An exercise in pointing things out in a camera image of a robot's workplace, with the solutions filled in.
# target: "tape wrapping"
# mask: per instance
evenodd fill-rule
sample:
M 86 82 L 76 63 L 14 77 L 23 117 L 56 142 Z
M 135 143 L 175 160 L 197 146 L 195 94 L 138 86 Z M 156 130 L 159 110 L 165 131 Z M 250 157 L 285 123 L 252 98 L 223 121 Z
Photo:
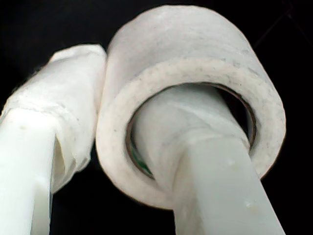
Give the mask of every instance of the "tape wrapping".
M 12 109 L 41 112 L 55 119 L 57 146 L 51 192 L 64 186 L 90 160 L 105 78 L 106 54 L 99 45 L 56 52 L 7 100 L 0 121 Z
M 96 145 L 104 171 L 130 197 L 172 208 L 171 196 L 130 160 L 126 130 L 148 98 L 170 86 L 200 82 L 229 87 L 251 106 L 257 133 L 249 154 L 259 177 L 275 162 L 286 131 L 285 111 L 243 33 L 206 8 L 162 6 L 124 25 L 108 48 Z

